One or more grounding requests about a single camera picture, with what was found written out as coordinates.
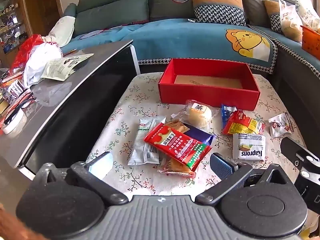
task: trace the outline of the gray ribbed surface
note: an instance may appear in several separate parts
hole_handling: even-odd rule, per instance
[[[189,196],[134,196],[111,207],[94,228],[76,240],[250,240],[230,229],[212,207],[199,206]],[[286,238],[300,239],[298,236]]]

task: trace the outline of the orange plastic basket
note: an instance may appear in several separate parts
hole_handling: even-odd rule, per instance
[[[302,49],[320,60],[320,34],[302,26]]]

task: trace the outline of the gray tabletop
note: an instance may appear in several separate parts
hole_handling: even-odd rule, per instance
[[[22,131],[15,137],[9,136],[10,134],[0,136],[0,155],[11,167],[16,168],[19,165],[43,127],[67,98],[101,65],[131,43],[132,41],[112,42],[67,55],[66,57],[94,53],[84,67],[64,82],[45,79],[31,87],[36,102],[25,110],[27,121]]]

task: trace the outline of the tablecloth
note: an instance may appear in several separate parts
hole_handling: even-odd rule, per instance
[[[110,151],[114,159],[113,168],[103,181],[125,193],[129,198],[132,195],[190,195],[194,199],[196,195],[220,181],[210,168],[211,153],[218,152],[224,157],[232,158],[233,139],[232,136],[221,133],[220,112],[213,118],[210,127],[210,133],[216,135],[212,143],[212,150],[199,164],[196,178],[161,174],[157,172],[159,164],[127,165],[138,130],[139,119],[164,115],[167,116],[167,121],[170,121],[171,114],[184,107],[161,102],[157,85],[161,75],[161,72],[141,74],[132,80],[90,152],[87,162],[105,151]],[[304,145],[303,138],[294,121],[294,134],[286,133],[279,138],[270,137],[268,119],[286,112],[287,109],[267,79],[256,74],[254,77],[260,87],[261,95],[255,110],[253,112],[244,111],[244,113],[267,125],[263,132],[266,137],[266,159],[246,162],[256,169],[266,169],[271,163],[278,163],[289,178],[295,181],[298,170],[281,154],[280,143],[282,138],[290,136]],[[317,215],[309,211],[305,228],[311,227],[316,222]]]

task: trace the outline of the small white candy package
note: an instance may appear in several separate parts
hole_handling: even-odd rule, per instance
[[[259,134],[234,133],[232,156],[239,160],[264,160],[266,137]]]
[[[209,132],[212,117],[215,117],[219,109],[195,100],[187,100],[186,106],[177,114],[172,114],[173,119],[190,124],[202,131]]]
[[[146,143],[143,139],[156,127],[160,122],[165,123],[165,116],[155,118],[140,119],[140,124],[136,139],[133,144],[133,150],[128,161],[129,166],[141,165],[145,163],[159,164],[159,151],[151,144]]]
[[[293,125],[288,112],[279,114],[268,120],[271,123],[270,135],[272,138],[279,137],[284,133],[294,133]]]

